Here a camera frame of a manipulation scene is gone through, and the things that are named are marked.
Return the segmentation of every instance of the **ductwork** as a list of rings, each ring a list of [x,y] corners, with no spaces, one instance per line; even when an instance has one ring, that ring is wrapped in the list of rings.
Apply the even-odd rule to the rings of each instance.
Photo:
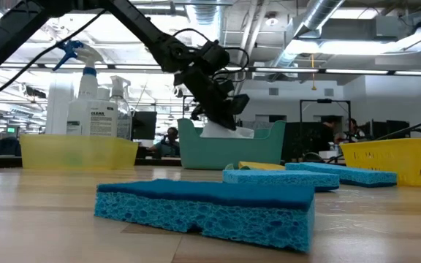
[[[185,9],[188,13],[189,20],[196,25],[194,28],[202,32],[211,41],[220,40],[223,25],[224,8],[219,5],[187,5]],[[204,45],[205,39],[197,34],[192,35],[193,45]]]
[[[307,34],[307,37],[316,38],[321,34],[321,27],[342,5],[345,0],[310,0],[306,12],[295,19],[290,19],[287,26],[285,49],[277,56],[270,66],[288,67],[299,55],[290,51],[290,42],[294,37]],[[278,75],[268,75],[268,81],[273,82]]]

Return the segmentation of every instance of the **ceiling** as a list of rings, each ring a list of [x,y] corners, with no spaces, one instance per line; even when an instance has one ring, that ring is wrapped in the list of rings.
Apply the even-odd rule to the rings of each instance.
[[[267,12],[275,12],[278,20],[276,25],[269,26],[263,23],[256,44],[251,54],[251,63],[272,61],[284,48],[284,33],[290,18],[302,14],[306,10],[308,1],[280,1],[273,0],[269,3]],[[420,0],[405,1],[345,1],[331,18],[343,19],[372,19],[385,9],[389,15],[398,15],[405,12],[416,12],[421,10]],[[163,32],[173,34],[182,28],[198,28],[182,5],[177,4],[179,12],[175,15],[157,15],[156,9],[167,8],[168,1],[159,3],[148,2],[148,4],[138,5],[141,10],[151,17],[151,21]],[[247,13],[250,8],[250,0],[236,0],[232,5],[222,6],[223,20],[221,24],[220,44],[226,47],[239,47],[243,38],[243,28],[247,23]],[[5,9],[0,7],[0,17]],[[8,60],[7,63],[25,64],[29,62],[36,54],[42,52],[45,48],[51,46],[56,40],[60,40],[76,29],[80,28],[88,20],[95,16],[94,13],[70,13],[61,18],[50,19],[44,27],[35,33],[26,44],[20,47]],[[215,31],[206,31],[202,33],[207,37],[216,35]],[[195,43],[197,36],[193,32],[183,32],[178,35],[179,40],[187,45]],[[102,15],[97,21],[90,25],[85,31],[78,34],[76,39],[92,46],[99,51],[104,59],[104,64],[156,64],[151,54],[145,49],[139,39],[126,29],[112,15]],[[46,64],[52,67],[57,64],[64,51],[54,50],[43,56],[38,63]],[[237,53],[231,53],[232,60],[236,61]],[[70,64],[77,64],[76,60],[70,60]],[[349,55],[330,55],[315,53],[300,54],[295,59],[299,67],[324,67],[324,68],[353,68],[353,69],[421,69],[421,54],[397,55],[397,56],[349,56]],[[8,81],[18,69],[0,69],[0,86]],[[80,74],[71,73],[75,87],[78,87]],[[129,102],[133,107],[139,102],[138,110],[152,110],[150,104],[156,103],[162,105],[155,110],[159,111],[159,117],[169,121],[170,114],[173,120],[181,117],[182,99],[176,98],[173,94],[173,76],[166,74],[146,74],[146,73],[128,73],[127,71],[103,72],[99,69],[98,80],[100,86],[111,87],[110,76],[120,75],[132,82],[129,88]],[[17,81],[4,92],[0,93],[0,101],[14,101],[13,103],[0,103],[0,113],[10,113],[11,109],[18,109],[18,114],[23,114],[24,109],[32,112],[31,117],[39,116],[35,121],[44,121],[46,116],[46,99],[37,99],[39,104],[22,103],[33,100],[30,96],[22,92],[26,86],[35,88],[46,93],[49,96],[49,87],[52,80],[56,77],[50,71],[39,69],[30,69],[21,75]],[[296,80],[304,82],[310,80],[311,75],[300,75]],[[341,75],[319,76],[320,80],[339,81],[345,78]],[[251,89],[254,89],[254,80],[252,80]],[[184,94],[190,94],[183,88]]]

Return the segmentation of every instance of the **wooden table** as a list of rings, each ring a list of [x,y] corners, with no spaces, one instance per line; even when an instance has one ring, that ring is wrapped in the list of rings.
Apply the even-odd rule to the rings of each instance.
[[[93,216],[98,183],[156,178],[220,180],[221,172],[0,169],[0,262],[421,263],[421,188],[341,186],[316,194],[308,255]]]

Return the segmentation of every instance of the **white plastic bottle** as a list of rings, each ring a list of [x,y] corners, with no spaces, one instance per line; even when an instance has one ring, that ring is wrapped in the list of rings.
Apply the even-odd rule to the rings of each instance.
[[[111,91],[110,102],[118,108],[116,137],[131,140],[132,114],[128,101],[124,98],[124,83],[128,83],[128,81],[119,76],[112,76],[111,80],[113,90]]]
[[[95,49],[79,41],[68,42],[63,49],[67,54],[56,69],[69,58],[86,63],[80,79],[79,94],[69,103],[67,134],[115,137],[118,108],[108,100],[97,99],[99,84],[96,79],[95,61],[102,61],[102,57]]]

